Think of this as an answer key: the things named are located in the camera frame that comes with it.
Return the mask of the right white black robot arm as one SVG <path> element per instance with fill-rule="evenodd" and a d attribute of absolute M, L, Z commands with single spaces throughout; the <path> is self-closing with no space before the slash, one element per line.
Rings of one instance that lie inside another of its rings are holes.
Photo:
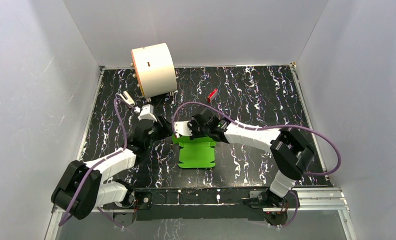
<path fill-rule="evenodd" d="M 215 142 L 251 146 L 271 154 L 278 167 L 267 190 L 268 203 L 280 207 L 314 159 L 313 145 L 294 127 L 262 129 L 226 117 L 219 118 L 209 110 L 193 115 L 187 122 L 191 138 L 210 137 Z"/>

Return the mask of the green paper box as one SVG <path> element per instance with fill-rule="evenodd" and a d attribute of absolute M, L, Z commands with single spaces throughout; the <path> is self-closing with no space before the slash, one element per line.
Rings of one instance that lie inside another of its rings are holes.
<path fill-rule="evenodd" d="M 173 143 L 179 145 L 179 164 L 181 169 L 207 169 L 215 166 L 216 142 L 210 137 L 192 139 L 190 136 L 172 136 Z"/>

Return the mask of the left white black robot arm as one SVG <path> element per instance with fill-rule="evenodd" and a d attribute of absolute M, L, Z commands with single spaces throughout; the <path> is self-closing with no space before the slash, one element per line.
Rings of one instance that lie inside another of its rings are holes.
<path fill-rule="evenodd" d="M 172 134 L 171 123 L 163 116 L 139 120 L 132 134 L 124 136 L 122 147 L 113 153 L 87 162 L 70 162 L 51 195 L 51 202 L 65 210 L 66 219 L 78 220 L 87 217 L 94 208 L 110 203 L 132 207 L 133 186 L 123 180 L 108 179 L 133 168 L 141 154 Z"/>

